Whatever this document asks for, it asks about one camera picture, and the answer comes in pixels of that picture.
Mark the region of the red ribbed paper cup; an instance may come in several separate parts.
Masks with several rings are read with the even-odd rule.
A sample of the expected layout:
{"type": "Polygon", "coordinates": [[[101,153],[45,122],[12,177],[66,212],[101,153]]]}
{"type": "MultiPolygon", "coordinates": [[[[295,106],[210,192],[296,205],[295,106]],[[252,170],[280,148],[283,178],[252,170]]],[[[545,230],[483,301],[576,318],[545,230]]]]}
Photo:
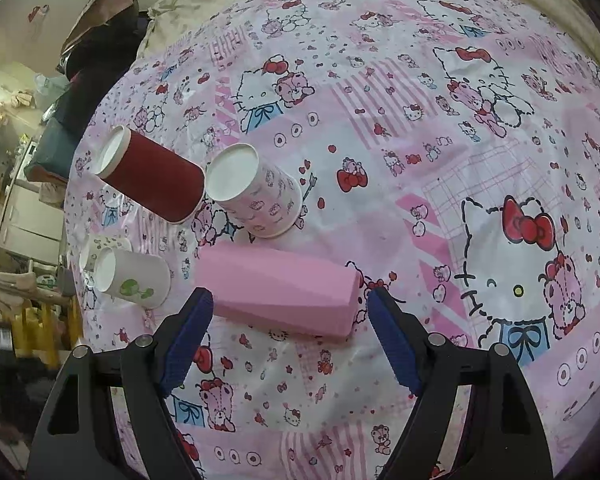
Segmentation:
{"type": "Polygon", "coordinates": [[[111,129],[92,173],[171,223],[186,220],[204,199],[201,166],[127,126],[111,129]]]}

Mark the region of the pink faceted cup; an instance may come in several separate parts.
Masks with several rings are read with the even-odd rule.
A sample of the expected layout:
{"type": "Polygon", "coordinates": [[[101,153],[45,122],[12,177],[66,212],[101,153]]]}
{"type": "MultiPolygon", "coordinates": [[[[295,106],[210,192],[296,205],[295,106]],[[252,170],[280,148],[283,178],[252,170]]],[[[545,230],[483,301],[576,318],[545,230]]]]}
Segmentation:
{"type": "Polygon", "coordinates": [[[358,272],[271,248],[221,245],[203,252],[195,283],[214,313],[286,332],[344,338],[358,312],[358,272]]]}

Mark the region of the cartoon print paper cup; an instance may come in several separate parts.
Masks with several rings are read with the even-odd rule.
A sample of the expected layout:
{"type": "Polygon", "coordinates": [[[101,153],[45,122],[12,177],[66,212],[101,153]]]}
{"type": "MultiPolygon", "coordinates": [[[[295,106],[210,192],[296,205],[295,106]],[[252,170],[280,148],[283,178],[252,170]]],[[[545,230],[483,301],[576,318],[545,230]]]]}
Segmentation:
{"type": "Polygon", "coordinates": [[[80,250],[80,270],[92,272],[100,253],[107,248],[131,250],[132,245],[129,240],[122,236],[90,234],[80,250]]]}

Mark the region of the pink Hello Kitty bedsheet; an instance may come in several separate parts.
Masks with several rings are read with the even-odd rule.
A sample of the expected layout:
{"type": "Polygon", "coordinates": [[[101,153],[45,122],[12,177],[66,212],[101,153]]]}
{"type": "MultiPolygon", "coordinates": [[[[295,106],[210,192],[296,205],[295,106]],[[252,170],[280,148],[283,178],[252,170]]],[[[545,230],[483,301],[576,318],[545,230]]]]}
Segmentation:
{"type": "Polygon", "coordinates": [[[383,288],[454,344],[506,344],[562,474],[600,417],[600,66],[524,0],[237,0],[139,58],[73,157],[65,220],[168,264],[156,310],[76,288],[97,350],[152,333],[203,252],[254,237],[213,200],[160,219],[92,170],[130,127],[198,165],[235,143],[293,176],[270,246],[358,272],[342,341],[216,318],[168,409],[201,477],[375,479],[414,396],[366,300],[383,288]]]}

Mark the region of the green print paper cup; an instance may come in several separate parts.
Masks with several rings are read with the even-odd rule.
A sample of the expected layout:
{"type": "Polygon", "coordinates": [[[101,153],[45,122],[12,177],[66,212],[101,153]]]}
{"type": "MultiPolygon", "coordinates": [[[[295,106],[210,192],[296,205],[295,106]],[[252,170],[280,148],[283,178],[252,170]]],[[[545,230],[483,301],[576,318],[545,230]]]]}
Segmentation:
{"type": "Polygon", "coordinates": [[[163,258],[119,248],[99,254],[93,278],[99,292],[148,310],[160,307],[171,288],[171,272],[163,258]]]}

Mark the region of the pink dotted white paper cup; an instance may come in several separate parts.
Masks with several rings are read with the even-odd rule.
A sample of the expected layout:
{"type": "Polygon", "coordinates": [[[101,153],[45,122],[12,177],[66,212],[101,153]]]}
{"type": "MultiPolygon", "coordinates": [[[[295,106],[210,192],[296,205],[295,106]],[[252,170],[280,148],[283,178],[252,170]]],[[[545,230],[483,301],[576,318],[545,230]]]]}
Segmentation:
{"type": "Polygon", "coordinates": [[[250,144],[224,148],[206,170],[206,193],[254,237],[288,231],[303,205],[298,181],[250,144]]]}

